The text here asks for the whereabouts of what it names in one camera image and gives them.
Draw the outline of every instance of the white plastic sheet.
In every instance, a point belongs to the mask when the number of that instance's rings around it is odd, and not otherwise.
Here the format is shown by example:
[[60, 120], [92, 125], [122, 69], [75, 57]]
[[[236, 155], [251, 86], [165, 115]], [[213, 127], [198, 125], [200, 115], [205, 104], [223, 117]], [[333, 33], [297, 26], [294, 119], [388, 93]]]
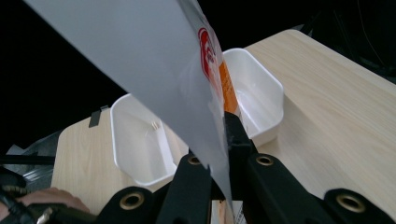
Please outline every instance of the white plastic sheet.
[[231, 201], [222, 52], [195, 0], [25, 2], [177, 133]]

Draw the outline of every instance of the black object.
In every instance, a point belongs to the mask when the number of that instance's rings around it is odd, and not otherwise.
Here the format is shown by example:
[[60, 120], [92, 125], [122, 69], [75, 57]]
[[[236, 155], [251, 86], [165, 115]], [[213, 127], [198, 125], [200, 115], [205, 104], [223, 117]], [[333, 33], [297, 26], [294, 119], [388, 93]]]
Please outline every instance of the black object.
[[19, 175], [3, 166], [0, 166], [0, 186], [5, 185], [24, 188], [26, 186], [26, 181], [22, 175]]
[[55, 157], [52, 156], [31, 156], [31, 155], [0, 156], [0, 164], [53, 165], [54, 163], [55, 163]]
[[8, 207], [11, 217], [15, 217], [18, 223], [35, 224], [35, 220], [31, 212], [23, 205], [17, 202], [13, 197], [9, 196], [2, 188], [0, 188], [0, 202]]
[[99, 110], [92, 112], [90, 124], [88, 125], [88, 127], [92, 128], [92, 127], [98, 126], [99, 120], [100, 120], [100, 115], [101, 115], [102, 111], [104, 111], [106, 109], [108, 109], [108, 106], [104, 105], [104, 106], [100, 107]]
[[[324, 199], [311, 195], [277, 158], [257, 152], [239, 118], [226, 113], [233, 200], [243, 201], [247, 223], [395, 224], [386, 213], [357, 192], [331, 189]], [[155, 192], [128, 187], [117, 192], [98, 216], [61, 207], [34, 204], [34, 217], [45, 208], [55, 212], [47, 223], [210, 223], [211, 200], [224, 200], [209, 171], [190, 152], [174, 179]], [[0, 224], [18, 224], [7, 219]]]

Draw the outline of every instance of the tabletop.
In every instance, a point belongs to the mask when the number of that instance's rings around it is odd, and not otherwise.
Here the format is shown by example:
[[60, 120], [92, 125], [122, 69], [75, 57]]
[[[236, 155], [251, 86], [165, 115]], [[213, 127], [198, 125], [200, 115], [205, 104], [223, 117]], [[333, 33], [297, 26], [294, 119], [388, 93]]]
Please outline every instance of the tabletop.
[[[396, 219], [396, 86], [296, 30], [246, 49], [285, 91], [277, 138], [259, 152], [280, 159], [319, 198], [351, 189]], [[135, 183], [114, 163], [110, 110], [98, 126], [89, 122], [61, 133], [51, 185], [99, 214]]]

